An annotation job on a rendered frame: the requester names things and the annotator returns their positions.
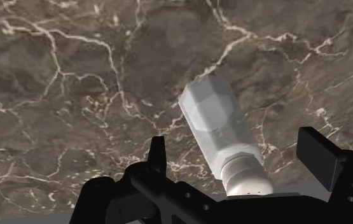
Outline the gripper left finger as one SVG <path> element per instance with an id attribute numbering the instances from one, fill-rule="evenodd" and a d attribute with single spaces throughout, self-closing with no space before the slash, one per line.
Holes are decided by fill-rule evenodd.
<path id="1" fill-rule="evenodd" d="M 165 139 L 151 139 L 148 158 L 128 166 L 119 181 L 108 176 L 82 187 L 69 224 L 216 224 L 216 201 L 166 177 Z"/>

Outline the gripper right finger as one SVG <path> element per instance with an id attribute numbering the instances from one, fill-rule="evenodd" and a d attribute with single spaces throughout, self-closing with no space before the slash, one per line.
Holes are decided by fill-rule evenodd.
<path id="1" fill-rule="evenodd" d="M 312 127 L 298 131 L 296 156 L 331 193 L 331 224 L 353 224 L 353 150 L 343 150 Z"/>

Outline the clear shaker with silver cap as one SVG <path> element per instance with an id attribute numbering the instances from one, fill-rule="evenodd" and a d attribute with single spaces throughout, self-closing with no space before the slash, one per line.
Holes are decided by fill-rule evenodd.
<path id="1" fill-rule="evenodd" d="M 251 126 L 227 81 L 208 74 L 188 83 L 179 107 L 228 196 L 273 193 Z"/>

